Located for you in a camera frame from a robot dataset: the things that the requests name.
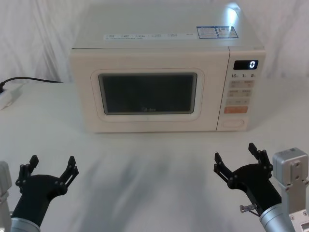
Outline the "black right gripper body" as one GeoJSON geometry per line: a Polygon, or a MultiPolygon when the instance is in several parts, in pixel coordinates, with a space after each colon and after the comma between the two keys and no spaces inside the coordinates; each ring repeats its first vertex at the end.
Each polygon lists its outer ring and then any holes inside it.
{"type": "Polygon", "coordinates": [[[232,189],[242,190],[250,202],[256,206],[259,215],[281,203],[281,196],[270,182],[272,165],[249,164],[232,174],[232,189]]]}

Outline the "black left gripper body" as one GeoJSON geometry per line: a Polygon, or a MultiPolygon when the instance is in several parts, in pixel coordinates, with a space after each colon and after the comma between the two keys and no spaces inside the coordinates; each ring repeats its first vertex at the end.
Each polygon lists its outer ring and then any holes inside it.
{"type": "Polygon", "coordinates": [[[21,175],[16,181],[21,197],[11,216],[28,220],[41,226],[50,202],[57,196],[66,194],[67,177],[51,175],[21,175]]]}

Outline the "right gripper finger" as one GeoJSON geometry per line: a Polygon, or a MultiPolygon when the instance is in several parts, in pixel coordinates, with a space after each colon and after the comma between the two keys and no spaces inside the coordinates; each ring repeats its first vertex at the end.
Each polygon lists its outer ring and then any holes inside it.
{"type": "Polygon", "coordinates": [[[267,151],[258,150],[254,143],[249,143],[248,150],[257,159],[258,164],[267,173],[267,175],[271,175],[271,172],[273,171],[273,166],[269,161],[267,151]]]}
{"type": "Polygon", "coordinates": [[[237,178],[235,173],[227,168],[218,152],[214,154],[215,164],[213,166],[214,172],[226,182],[230,189],[237,189],[237,178]]]}

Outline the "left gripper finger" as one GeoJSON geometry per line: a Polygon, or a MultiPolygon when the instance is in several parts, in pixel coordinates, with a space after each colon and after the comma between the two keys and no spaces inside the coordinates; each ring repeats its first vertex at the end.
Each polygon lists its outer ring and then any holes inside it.
{"type": "Polygon", "coordinates": [[[68,165],[57,181],[57,185],[60,191],[67,191],[70,184],[79,174],[78,168],[76,166],[76,161],[74,156],[70,156],[68,165]]]}
{"type": "Polygon", "coordinates": [[[38,163],[38,157],[36,155],[33,155],[29,163],[20,165],[18,179],[15,182],[18,187],[20,187],[29,177],[31,177],[31,174],[37,167],[38,163]]]}

